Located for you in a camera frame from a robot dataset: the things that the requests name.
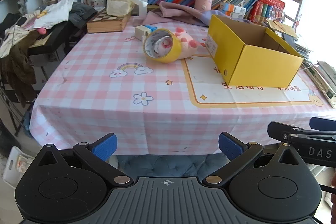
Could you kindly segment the pink checkered tablecloth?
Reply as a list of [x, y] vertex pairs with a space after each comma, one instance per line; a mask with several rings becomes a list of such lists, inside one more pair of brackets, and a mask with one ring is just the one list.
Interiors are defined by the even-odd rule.
[[133, 22], [84, 36], [34, 103], [35, 140], [68, 149], [112, 132], [119, 155], [208, 155], [219, 152], [224, 131], [267, 145], [272, 121], [308, 128], [311, 117], [335, 118], [304, 71], [288, 88], [227, 85], [205, 48], [207, 29], [182, 28], [198, 52], [170, 64], [146, 58]]

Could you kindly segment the tissue pack in bag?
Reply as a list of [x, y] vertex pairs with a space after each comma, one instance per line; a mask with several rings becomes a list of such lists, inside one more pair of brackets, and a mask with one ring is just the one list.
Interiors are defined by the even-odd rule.
[[142, 0], [107, 0], [106, 13], [110, 16], [126, 16], [135, 5], [146, 7], [148, 3]]

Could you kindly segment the wooden chess board box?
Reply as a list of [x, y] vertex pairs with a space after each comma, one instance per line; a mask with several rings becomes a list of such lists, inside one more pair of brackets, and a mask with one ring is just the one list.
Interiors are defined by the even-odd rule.
[[111, 16], [103, 9], [87, 22], [87, 31], [89, 34], [122, 32], [130, 16], [131, 12], [124, 16]]

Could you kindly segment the blue taped bundle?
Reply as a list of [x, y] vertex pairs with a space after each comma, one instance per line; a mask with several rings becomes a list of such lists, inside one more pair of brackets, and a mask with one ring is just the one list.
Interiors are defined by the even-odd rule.
[[151, 25], [145, 25], [145, 27], [148, 28], [148, 29], [150, 30], [150, 32], [153, 32], [153, 31], [155, 31], [155, 30], [158, 29], [158, 27], [156, 27], [156, 26], [151, 26]]

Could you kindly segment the olive brown hanging clothes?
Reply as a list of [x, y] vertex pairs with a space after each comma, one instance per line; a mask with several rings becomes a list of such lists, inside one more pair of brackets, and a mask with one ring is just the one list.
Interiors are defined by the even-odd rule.
[[15, 44], [9, 54], [1, 59], [1, 72], [7, 83], [15, 91], [22, 107], [32, 102], [37, 94], [33, 89], [36, 84], [35, 71], [29, 62], [28, 49], [40, 36], [37, 31], [30, 31], [25, 38]]

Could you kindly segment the brown paper envelope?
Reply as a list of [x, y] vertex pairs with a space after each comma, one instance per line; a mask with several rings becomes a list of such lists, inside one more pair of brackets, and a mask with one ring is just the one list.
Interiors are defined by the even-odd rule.
[[267, 19], [267, 22], [272, 30], [287, 34], [295, 39], [298, 39], [298, 36], [292, 27], [274, 20]]

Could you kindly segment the red book box set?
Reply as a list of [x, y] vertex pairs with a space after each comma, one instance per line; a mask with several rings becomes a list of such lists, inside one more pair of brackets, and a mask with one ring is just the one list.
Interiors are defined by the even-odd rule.
[[255, 23], [267, 20], [281, 22], [284, 19], [285, 3], [280, 0], [255, 0], [252, 2], [247, 19]]

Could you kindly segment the dark grey garment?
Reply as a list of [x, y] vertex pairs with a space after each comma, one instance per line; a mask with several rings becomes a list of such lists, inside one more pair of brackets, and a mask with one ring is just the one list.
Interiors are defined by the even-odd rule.
[[97, 14], [95, 8], [82, 4], [80, 2], [74, 2], [72, 9], [69, 12], [69, 21], [77, 28], [83, 28], [86, 23]]

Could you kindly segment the white t-shirt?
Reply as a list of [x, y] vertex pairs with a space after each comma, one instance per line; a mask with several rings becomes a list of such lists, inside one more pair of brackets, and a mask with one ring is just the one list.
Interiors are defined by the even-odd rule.
[[45, 9], [37, 9], [30, 14], [26, 14], [27, 20], [21, 25], [24, 30], [45, 28], [50, 30], [54, 25], [68, 21], [69, 13], [75, 0], [61, 0], [49, 5]]

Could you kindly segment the cream square block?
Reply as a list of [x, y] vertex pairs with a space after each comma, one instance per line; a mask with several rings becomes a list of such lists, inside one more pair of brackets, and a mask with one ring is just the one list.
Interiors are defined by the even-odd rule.
[[134, 28], [135, 38], [142, 42], [148, 36], [149, 33], [150, 33], [150, 30], [146, 26], [136, 26]]

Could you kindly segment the pink plush paw toy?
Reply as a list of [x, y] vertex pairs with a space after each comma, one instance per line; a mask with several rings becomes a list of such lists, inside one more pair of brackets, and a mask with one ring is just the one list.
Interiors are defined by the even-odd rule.
[[185, 29], [177, 27], [175, 31], [175, 36], [180, 41], [181, 44], [181, 54], [178, 59], [187, 59], [197, 52], [199, 43], [186, 32]]

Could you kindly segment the yellow cardboard box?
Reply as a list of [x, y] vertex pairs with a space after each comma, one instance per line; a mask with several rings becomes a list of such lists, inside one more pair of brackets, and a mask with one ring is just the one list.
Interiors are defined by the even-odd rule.
[[226, 84], [286, 88], [303, 57], [270, 28], [211, 16], [206, 48]]

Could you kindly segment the pink purple fleece cloth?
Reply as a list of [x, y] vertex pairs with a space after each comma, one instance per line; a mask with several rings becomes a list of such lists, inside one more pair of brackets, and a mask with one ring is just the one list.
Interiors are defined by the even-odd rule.
[[199, 11], [195, 8], [177, 3], [161, 2], [159, 4], [159, 8], [151, 10], [147, 13], [146, 18], [141, 24], [152, 25], [176, 20], [196, 26], [208, 27], [210, 25], [212, 15], [224, 16], [225, 18], [233, 19], [238, 22], [251, 23], [251, 21], [247, 19], [231, 18], [218, 10]]

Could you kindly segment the black side table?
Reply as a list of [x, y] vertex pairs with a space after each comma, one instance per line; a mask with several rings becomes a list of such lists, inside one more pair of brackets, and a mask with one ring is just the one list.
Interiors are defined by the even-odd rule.
[[28, 56], [52, 53], [56, 51], [63, 43], [68, 43], [70, 38], [74, 36], [80, 29], [70, 21], [61, 22], [53, 26], [47, 34], [49, 38], [42, 46], [32, 47], [28, 49]]

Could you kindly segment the orange white small boxes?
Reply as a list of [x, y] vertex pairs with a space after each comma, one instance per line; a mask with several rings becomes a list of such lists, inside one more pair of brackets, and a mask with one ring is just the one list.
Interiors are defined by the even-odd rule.
[[245, 16], [246, 8], [236, 6], [230, 3], [221, 2], [219, 6], [219, 10], [225, 14], [226, 16], [229, 16], [231, 18], [235, 19], [242, 19]]

